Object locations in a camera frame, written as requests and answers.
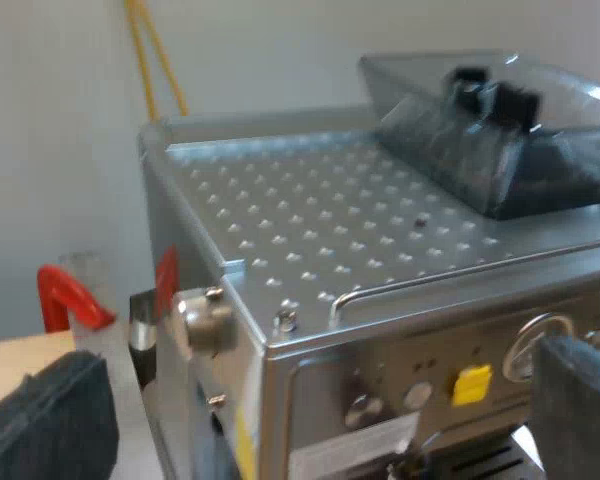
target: label sticker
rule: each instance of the label sticker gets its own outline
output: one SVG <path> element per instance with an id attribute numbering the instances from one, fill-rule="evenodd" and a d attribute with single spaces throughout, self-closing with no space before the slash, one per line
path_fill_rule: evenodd
<path id="1" fill-rule="evenodd" d="M 289 479 L 314 480 L 389 453 L 402 453 L 416 434 L 419 416 L 411 413 L 296 449 L 289 457 Z"/>

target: red object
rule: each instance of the red object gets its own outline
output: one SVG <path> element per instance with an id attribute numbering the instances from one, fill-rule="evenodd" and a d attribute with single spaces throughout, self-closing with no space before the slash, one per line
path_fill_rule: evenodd
<path id="1" fill-rule="evenodd" d="M 54 265 L 43 265 L 38 270 L 38 294 L 47 333 L 69 330 L 67 309 L 80 323 L 93 330 L 112 324 L 116 318 L 84 285 Z"/>
<path id="2" fill-rule="evenodd" d="M 155 314 L 157 318 L 171 309 L 171 298 L 178 290 L 180 290 L 178 252 L 173 245 L 167 249 L 156 267 Z"/>

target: button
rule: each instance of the button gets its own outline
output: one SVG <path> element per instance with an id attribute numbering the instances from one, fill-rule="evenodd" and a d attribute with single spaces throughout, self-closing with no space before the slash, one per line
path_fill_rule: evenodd
<path id="1" fill-rule="evenodd" d="M 488 364 L 462 370 L 453 386 L 452 405 L 460 407 L 484 400 L 489 392 L 492 375 L 491 365 Z"/>
<path id="2" fill-rule="evenodd" d="M 412 385 L 402 400 L 402 405 L 408 410 L 420 410 L 424 407 L 433 393 L 433 385 L 429 382 L 418 382 Z"/>

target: yellow pole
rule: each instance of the yellow pole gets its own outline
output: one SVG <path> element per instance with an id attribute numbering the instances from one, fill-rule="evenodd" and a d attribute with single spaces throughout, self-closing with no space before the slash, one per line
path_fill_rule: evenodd
<path id="1" fill-rule="evenodd" d="M 169 61 L 169 57 L 164 49 L 164 45 L 162 45 L 162 40 L 160 40 L 160 36 L 158 35 L 158 31 L 151 19 L 151 14 L 149 10 L 144 5 L 143 0 L 132 0 L 137 9 L 138 15 L 142 19 L 147 27 L 149 37 L 151 38 L 151 42 L 153 43 L 153 47 L 156 49 L 156 53 L 158 55 L 158 59 L 162 65 L 162 70 L 164 74 L 167 76 L 167 80 L 169 80 L 169 84 L 171 85 L 171 90 L 173 91 L 174 96 L 176 97 L 176 102 L 178 103 L 178 108 L 180 109 L 180 115 L 186 117 L 189 115 L 189 108 L 187 107 L 187 102 L 185 100 L 184 94 L 182 90 L 180 90 L 180 86 L 178 85 L 178 81 L 173 73 L 173 69 L 171 68 L 171 63 Z"/>
<path id="2" fill-rule="evenodd" d="M 138 67 L 142 76 L 142 84 L 144 86 L 144 96 L 147 102 L 147 110 L 149 119 L 154 121 L 158 118 L 158 108 L 156 107 L 155 98 L 153 97 L 153 87 L 151 85 L 151 75 L 149 73 L 149 64 L 147 63 L 147 55 L 142 45 L 140 30 L 135 16 L 135 0 L 124 0 L 125 9 L 127 11 L 127 19 L 131 28 L 131 36 L 133 37 L 133 45 L 138 57 Z"/>

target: metal bolt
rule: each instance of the metal bolt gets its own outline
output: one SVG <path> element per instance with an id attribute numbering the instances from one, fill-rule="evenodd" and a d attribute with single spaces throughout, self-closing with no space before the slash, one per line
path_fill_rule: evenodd
<path id="1" fill-rule="evenodd" d="M 211 408 L 217 409 L 222 408 L 227 403 L 227 395 L 221 393 L 220 395 L 215 395 L 213 397 L 209 397 L 207 399 L 207 405 Z"/>
<path id="2" fill-rule="evenodd" d="M 281 331 L 288 333 L 296 329 L 298 314 L 290 308 L 283 308 L 273 319 L 275 326 Z"/>
<path id="3" fill-rule="evenodd" d="M 224 295 L 222 287 L 209 287 L 204 291 L 204 297 L 210 302 L 220 300 Z"/>

